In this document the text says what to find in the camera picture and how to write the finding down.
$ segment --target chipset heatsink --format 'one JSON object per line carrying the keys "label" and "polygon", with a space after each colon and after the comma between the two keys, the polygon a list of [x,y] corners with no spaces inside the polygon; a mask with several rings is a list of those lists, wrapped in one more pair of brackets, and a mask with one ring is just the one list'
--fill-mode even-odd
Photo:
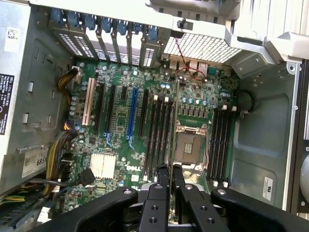
{"label": "chipset heatsink", "polygon": [[90,168],[96,179],[113,179],[116,156],[114,154],[93,153]]}

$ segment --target white pci slot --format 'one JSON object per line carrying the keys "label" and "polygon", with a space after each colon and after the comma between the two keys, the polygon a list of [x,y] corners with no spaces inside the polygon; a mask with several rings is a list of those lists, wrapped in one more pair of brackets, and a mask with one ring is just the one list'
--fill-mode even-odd
{"label": "white pci slot", "polygon": [[85,109],[84,109],[84,116],[83,116],[83,126],[90,125],[90,118],[91,118],[91,108],[93,102],[93,96],[95,94],[97,81],[95,78],[89,78],[88,81],[88,89],[86,94],[86,102],[85,102]]}

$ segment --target heatsink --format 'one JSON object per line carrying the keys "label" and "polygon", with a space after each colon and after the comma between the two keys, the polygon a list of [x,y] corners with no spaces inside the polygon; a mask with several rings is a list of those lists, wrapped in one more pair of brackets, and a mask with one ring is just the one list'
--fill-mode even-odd
{"label": "heatsink", "polygon": [[113,179],[115,170],[116,156],[111,153],[91,155],[90,169],[96,179]]}
{"label": "heatsink", "polygon": [[86,94],[86,102],[85,102],[85,109],[83,115],[83,126],[90,125],[90,118],[91,118],[91,108],[93,103],[93,96],[95,94],[97,81],[95,78],[89,78],[88,81],[88,89]]}

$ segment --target warning label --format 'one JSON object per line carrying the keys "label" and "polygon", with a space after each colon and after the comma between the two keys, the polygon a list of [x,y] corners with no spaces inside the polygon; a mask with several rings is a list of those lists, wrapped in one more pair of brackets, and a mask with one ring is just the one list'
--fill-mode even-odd
{"label": "warning label", "polygon": [[0,73],[0,135],[5,134],[13,82],[14,76]]}

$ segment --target pcie slot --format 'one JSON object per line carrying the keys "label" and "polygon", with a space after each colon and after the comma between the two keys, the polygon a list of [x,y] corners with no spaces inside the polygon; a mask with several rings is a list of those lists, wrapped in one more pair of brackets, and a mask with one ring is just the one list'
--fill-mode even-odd
{"label": "pcie slot", "polygon": [[217,131],[218,131],[218,115],[219,111],[215,110],[214,111],[214,116],[213,116],[213,124],[212,124],[212,132],[211,132],[211,147],[210,147],[210,152],[209,152],[209,163],[208,163],[208,168],[207,168],[207,177],[208,179],[211,178],[211,173],[213,170],[213,161],[214,161],[214,151],[215,151],[215,144],[216,144],[216,139],[217,139]]}
{"label": "pcie slot", "polygon": [[133,127],[134,127],[134,118],[135,118],[135,111],[137,106],[137,98],[138,98],[139,89],[133,88],[132,91],[132,101],[131,101],[131,109],[129,115],[129,125],[126,133],[126,139],[129,141],[130,147],[134,150],[132,145],[132,136],[133,136]]}
{"label": "pcie slot", "polygon": [[143,136],[145,117],[146,117],[146,111],[147,111],[147,103],[148,103],[148,94],[149,94],[149,90],[145,89],[144,95],[143,95],[143,103],[141,105],[139,137]]}
{"label": "pcie slot", "polygon": [[172,112],[172,102],[169,102],[169,106],[168,106],[168,110],[167,110],[167,118],[166,118],[166,126],[165,126],[165,131],[164,131],[164,139],[163,139],[163,149],[162,149],[162,155],[161,155],[161,160],[160,162],[163,163],[164,162],[164,157],[166,156],[165,152],[166,152],[166,146],[168,144],[168,136],[169,136],[169,127],[170,124],[173,123],[173,121],[170,121],[171,118],[171,112]]}
{"label": "pcie slot", "polygon": [[147,143],[145,163],[144,163],[145,174],[148,174],[149,172],[149,163],[150,163],[149,156],[150,156],[150,148],[151,148],[151,143],[152,143],[152,138],[153,138],[153,124],[154,124],[154,119],[155,119],[154,117],[155,117],[156,107],[157,107],[157,101],[153,103],[152,109],[151,109],[151,117],[150,117],[149,132],[148,132],[148,143]]}
{"label": "pcie slot", "polygon": [[112,146],[112,144],[110,143],[110,136],[111,136],[112,115],[113,115],[113,110],[114,110],[115,97],[116,97],[116,86],[112,85],[111,92],[110,92],[110,101],[109,101],[108,110],[107,110],[106,126],[105,126],[105,135],[106,135],[107,144],[109,146]]}
{"label": "pcie slot", "polygon": [[100,128],[102,125],[102,116],[104,109],[104,92],[105,92],[105,84],[100,85],[100,92],[98,95],[98,103],[97,103],[97,113],[96,113],[96,122],[95,122],[95,131],[97,135],[100,133]]}
{"label": "pcie slot", "polygon": [[154,128],[153,128],[153,138],[151,142],[151,148],[150,148],[150,165],[149,165],[149,173],[148,175],[150,177],[153,176],[155,172],[155,167],[154,167],[154,161],[155,161],[155,147],[156,147],[156,141],[157,141],[157,133],[159,129],[159,120],[160,120],[160,114],[161,114],[161,107],[162,107],[162,101],[158,100],[158,106],[156,108],[156,115],[155,115],[155,122],[154,122]]}
{"label": "pcie slot", "polygon": [[83,126],[90,125],[91,108],[92,108],[93,96],[96,90],[96,84],[97,84],[97,81],[95,80],[95,78],[89,78],[88,89],[86,93],[84,115],[83,115]]}

